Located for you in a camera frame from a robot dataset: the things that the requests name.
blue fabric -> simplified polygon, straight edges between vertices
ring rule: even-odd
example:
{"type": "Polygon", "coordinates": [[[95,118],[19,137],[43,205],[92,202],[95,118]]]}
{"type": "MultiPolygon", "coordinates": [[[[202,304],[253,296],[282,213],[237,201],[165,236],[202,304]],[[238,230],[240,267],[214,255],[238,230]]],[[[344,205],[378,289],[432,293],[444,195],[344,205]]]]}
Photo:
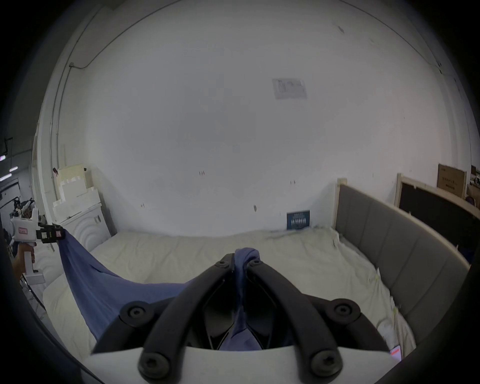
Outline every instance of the blue fabric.
{"type": "Polygon", "coordinates": [[[243,310],[243,296],[245,294],[245,269],[251,260],[260,260],[256,249],[242,248],[235,251],[235,284],[237,286],[237,315],[235,323],[225,338],[220,350],[223,351],[251,351],[262,349],[251,332],[247,329],[245,312],[243,310]]]}
{"type": "MultiPolygon", "coordinates": [[[[70,233],[65,232],[65,239],[58,242],[63,270],[80,313],[96,340],[115,320],[125,304],[138,300],[153,303],[175,297],[189,283],[141,284],[125,280],[106,269],[70,233]]],[[[235,251],[237,314],[221,350],[261,349],[246,329],[242,306],[245,268],[249,261],[255,259],[260,259],[260,255],[253,248],[235,251]]]]}

hand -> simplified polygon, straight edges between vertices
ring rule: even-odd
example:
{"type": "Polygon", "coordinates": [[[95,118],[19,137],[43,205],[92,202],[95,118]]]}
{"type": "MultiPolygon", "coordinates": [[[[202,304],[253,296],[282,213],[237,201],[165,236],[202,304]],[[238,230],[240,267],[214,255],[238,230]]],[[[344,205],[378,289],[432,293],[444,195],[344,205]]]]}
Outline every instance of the hand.
{"type": "Polygon", "coordinates": [[[17,255],[15,256],[12,264],[13,274],[17,280],[20,280],[22,278],[22,273],[25,273],[25,252],[30,252],[32,254],[32,263],[35,262],[34,248],[26,243],[18,244],[17,255]]]}

white bedsheet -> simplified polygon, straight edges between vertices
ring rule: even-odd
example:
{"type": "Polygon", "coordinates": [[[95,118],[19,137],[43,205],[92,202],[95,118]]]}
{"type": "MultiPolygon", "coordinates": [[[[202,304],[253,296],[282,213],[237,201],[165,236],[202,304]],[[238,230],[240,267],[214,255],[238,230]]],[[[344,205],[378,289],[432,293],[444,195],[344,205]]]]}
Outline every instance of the white bedsheet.
{"type": "MultiPolygon", "coordinates": [[[[399,314],[375,267],[341,243],[331,228],[302,231],[255,231],[221,237],[171,237],[119,233],[92,251],[106,268],[139,283],[185,282],[237,248],[258,249],[260,258],[302,293],[327,300],[355,301],[376,327],[389,319],[407,355],[415,348],[413,333],[399,314]]],[[[95,345],[73,299],[65,274],[43,292],[47,313],[57,333],[77,359],[95,345]]]]}

gray upholstered headboard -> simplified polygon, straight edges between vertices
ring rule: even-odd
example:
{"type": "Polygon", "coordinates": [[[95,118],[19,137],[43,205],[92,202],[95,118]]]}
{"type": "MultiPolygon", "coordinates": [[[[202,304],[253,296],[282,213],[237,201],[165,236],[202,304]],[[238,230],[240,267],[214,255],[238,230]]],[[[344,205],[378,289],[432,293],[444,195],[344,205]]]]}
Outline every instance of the gray upholstered headboard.
{"type": "Polygon", "coordinates": [[[380,269],[417,344],[435,328],[469,265],[445,238],[406,212],[339,179],[334,228],[380,269]]]}

white label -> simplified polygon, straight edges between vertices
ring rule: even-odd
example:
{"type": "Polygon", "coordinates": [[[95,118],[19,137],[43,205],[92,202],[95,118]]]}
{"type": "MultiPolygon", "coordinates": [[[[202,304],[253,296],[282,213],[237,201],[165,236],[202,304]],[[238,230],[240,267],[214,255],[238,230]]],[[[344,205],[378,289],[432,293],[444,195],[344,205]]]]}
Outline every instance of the white label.
{"type": "Polygon", "coordinates": [[[393,348],[390,351],[390,355],[398,361],[402,361],[402,350],[400,348],[400,345],[397,345],[395,348],[393,348]]]}
{"type": "Polygon", "coordinates": [[[275,99],[306,99],[307,90],[300,79],[273,79],[275,99]]]}

